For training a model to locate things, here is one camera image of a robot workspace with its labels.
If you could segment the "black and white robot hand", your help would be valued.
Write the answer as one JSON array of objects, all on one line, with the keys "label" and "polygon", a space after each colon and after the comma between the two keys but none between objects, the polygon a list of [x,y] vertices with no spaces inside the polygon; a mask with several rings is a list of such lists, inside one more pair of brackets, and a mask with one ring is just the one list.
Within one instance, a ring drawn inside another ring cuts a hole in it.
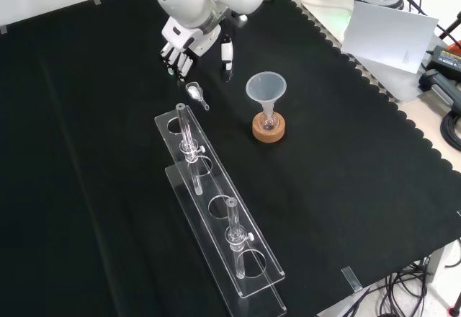
[{"label": "black and white robot hand", "polygon": [[194,62],[202,57],[220,40],[221,78],[230,81],[233,74],[233,41],[219,24],[211,32],[204,34],[201,29],[188,29],[169,17],[161,32],[166,40],[160,51],[162,61],[170,74],[176,73],[184,82],[192,70]]}]

